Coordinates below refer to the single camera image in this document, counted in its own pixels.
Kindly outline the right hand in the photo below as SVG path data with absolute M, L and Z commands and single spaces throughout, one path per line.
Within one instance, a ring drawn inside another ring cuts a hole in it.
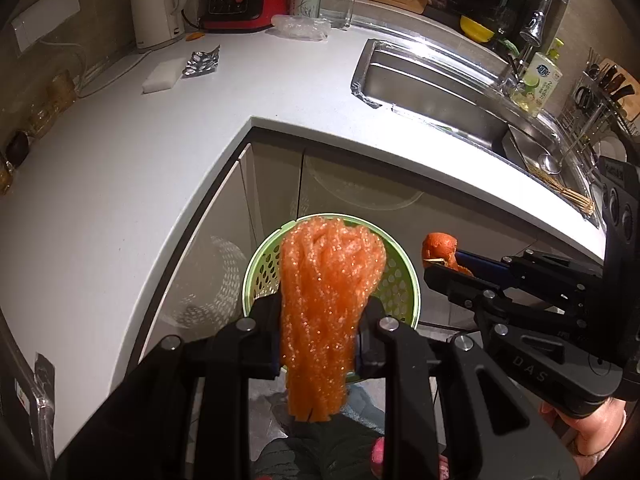
M 597 411 L 582 419 L 570 418 L 544 401 L 539 404 L 538 413 L 550 426 L 559 418 L 575 431 L 566 447 L 582 478 L 602 460 L 627 420 L 626 402 L 615 398 L 609 398 Z

